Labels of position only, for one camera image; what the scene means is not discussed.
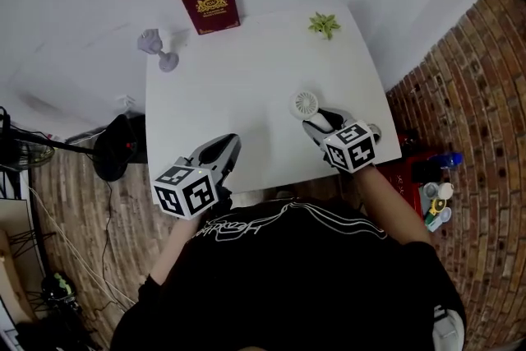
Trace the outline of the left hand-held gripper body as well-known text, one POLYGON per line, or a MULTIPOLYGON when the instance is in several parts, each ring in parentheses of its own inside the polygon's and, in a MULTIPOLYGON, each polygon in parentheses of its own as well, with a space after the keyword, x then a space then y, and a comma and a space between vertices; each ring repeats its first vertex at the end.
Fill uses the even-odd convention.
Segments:
POLYGON ((229 158, 212 162, 179 158, 152 176, 154 199, 165 214, 195 219, 207 210, 231 203, 231 191, 224 182, 232 171, 229 158))

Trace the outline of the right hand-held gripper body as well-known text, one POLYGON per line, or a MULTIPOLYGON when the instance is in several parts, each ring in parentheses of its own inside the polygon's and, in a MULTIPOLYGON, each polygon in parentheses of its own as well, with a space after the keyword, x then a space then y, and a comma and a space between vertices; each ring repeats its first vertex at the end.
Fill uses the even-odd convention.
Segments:
POLYGON ((371 128, 357 121, 323 139, 330 164, 348 173, 372 164, 376 157, 376 141, 371 128))

